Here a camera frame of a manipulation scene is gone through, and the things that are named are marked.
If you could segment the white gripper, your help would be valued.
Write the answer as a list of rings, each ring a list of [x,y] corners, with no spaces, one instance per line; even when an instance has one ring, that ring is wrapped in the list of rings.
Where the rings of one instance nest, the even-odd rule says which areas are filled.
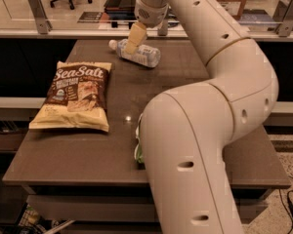
[[[154,0],[145,2],[136,0],[135,5],[135,22],[127,38],[125,52],[132,55],[139,46],[147,39],[147,28],[154,28],[161,24],[167,14],[168,4],[165,1],[156,3]]]

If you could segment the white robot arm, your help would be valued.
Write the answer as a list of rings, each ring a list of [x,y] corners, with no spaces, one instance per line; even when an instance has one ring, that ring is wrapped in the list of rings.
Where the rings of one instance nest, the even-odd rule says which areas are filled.
[[[136,0],[147,27],[173,10],[209,78],[146,106],[140,146],[163,234],[244,234],[223,149],[257,129],[278,96],[271,63],[216,0]]]

